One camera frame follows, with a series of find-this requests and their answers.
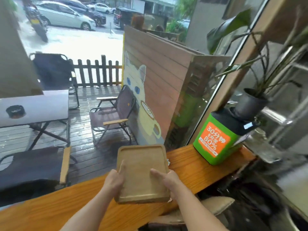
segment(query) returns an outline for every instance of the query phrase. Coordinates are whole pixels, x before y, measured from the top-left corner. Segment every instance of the wooden countertop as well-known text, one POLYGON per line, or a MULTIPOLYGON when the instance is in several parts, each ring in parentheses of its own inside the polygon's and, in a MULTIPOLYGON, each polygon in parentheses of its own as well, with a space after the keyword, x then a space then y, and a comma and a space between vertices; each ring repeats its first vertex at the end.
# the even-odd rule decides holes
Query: wooden countertop
MULTIPOLYGON (((197 193, 254 159, 242 147, 222 164, 211 166, 192 145, 167 153, 169 168, 197 193)), ((0 212, 2 231, 57 231, 101 189, 106 175, 67 187, 48 195, 11 206, 0 212)), ((176 203, 118 205, 110 203, 99 227, 103 231, 133 231, 153 218, 176 208, 176 203)))

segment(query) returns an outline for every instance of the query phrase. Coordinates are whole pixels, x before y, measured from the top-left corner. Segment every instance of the deck floor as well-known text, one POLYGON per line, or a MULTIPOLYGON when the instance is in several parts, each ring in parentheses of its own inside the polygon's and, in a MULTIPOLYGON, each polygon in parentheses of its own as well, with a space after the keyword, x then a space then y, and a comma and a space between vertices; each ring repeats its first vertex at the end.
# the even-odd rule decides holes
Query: deck floor
MULTIPOLYGON (((116 96, 120 89, 120 86, 78 88, 80 108, 69 111, 71 155, 78 161, 69 169, 68 178, 72 184, 101 176, 115 168, 118 148, 124 145, 137 144, 133 135, 130 143, 129 137, 121 129, 107 131, 98 147, 94 147, 93 144, 89 109, 97 107, 99 101, 96 101, 96 97, 116 96)), ((76 105, 75 95, 70 95, 69 106, 75 107, 76 105)), ((101 104, 101 106, 109 105, 109 101, 101 104)), ((66 137, 65 126, 60 122, 50 123, 46 130, 66 137)), ((38 132, 33 131, 28 126, 0 128, 0 158, 7 154, 25 151, 36 134, 38 132)), ((65 145, 65 143, 43 134, 34 149, 58 145, 65 145)), ((6 168, 10 161, 10 158, 4 159, 0 164, 0 170, 6 168)))

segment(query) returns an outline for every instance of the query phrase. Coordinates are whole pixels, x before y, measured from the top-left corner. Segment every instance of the wooden tray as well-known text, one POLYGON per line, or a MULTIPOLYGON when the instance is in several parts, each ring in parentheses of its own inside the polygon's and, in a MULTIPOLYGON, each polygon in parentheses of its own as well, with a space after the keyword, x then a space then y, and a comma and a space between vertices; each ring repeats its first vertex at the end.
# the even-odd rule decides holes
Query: wooden tray
POLYGON ((150 173, 154 168, 168 173, 166 149, 162 144, 147 146, 124 146, 118 150, 117 170, 125 160, 125 182, 121 193, 115 198, 119 204, 168 202, 170 191, 160 179, 150 173))

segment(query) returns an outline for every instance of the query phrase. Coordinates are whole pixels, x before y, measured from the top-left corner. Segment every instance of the bush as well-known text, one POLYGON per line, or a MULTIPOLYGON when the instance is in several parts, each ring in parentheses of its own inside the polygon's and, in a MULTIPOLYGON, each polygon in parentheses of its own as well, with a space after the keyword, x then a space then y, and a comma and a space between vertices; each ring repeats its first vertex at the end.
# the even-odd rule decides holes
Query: bush
POLYGON ((187 29, 177 20, 172 20, 169 24, 167 24, 166 32, 180 34, 179 35, 180 42, 185 42, 186 40, 187 29))

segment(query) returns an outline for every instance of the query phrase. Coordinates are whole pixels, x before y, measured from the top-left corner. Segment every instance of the plant pot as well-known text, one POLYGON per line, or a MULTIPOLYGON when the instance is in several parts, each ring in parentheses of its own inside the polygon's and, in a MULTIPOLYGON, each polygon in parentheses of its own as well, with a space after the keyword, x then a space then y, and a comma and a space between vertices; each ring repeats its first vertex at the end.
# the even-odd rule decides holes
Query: plant pot
POLYGON ((253 120, 254 117, 268 104, 267 97, 263 94, 259 98, 254 97, 254 89, 245 88, 244 93, 237 103, 234 113, 242 120, 253 120))

